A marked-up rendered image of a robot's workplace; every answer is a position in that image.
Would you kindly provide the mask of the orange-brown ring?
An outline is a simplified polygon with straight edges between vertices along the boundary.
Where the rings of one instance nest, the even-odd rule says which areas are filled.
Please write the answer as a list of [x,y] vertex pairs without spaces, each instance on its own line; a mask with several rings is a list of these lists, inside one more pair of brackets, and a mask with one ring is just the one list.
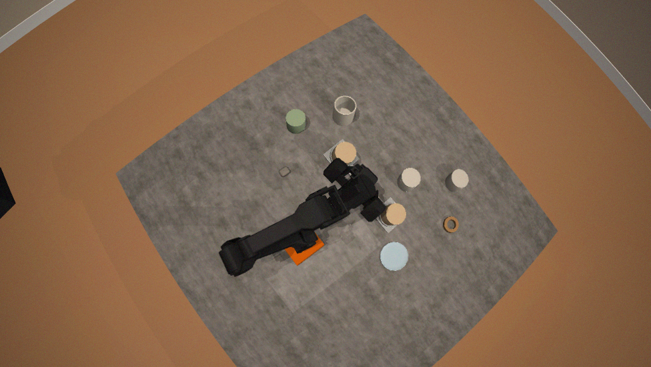
[[[449,229],[449,228],[448,228],[448,221],[449,221],[449,220],[452,220],[452,221],[454,222],[455,227],[454,227],[453,229]],[[449,233],[452,233],[452,232],[455,232],[455,231],[458,229],[459,222],[457,221],[456,218],[450,216],[450,217],[447,217],[447,218],[444,220],[444,222],[443,222],[443,226],[444,226],[444,230],[445,230],[445,231],[447,231],[447,232],[449,232]]]

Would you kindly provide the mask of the green cylinder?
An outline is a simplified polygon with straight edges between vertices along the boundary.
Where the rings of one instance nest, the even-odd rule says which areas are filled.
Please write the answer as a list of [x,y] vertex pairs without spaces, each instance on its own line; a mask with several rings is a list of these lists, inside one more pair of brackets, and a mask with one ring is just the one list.
[[301,133],[305,129],[305,119],[305,113],[302,110],[289,111],[285,117],[287,129],[294,134]]

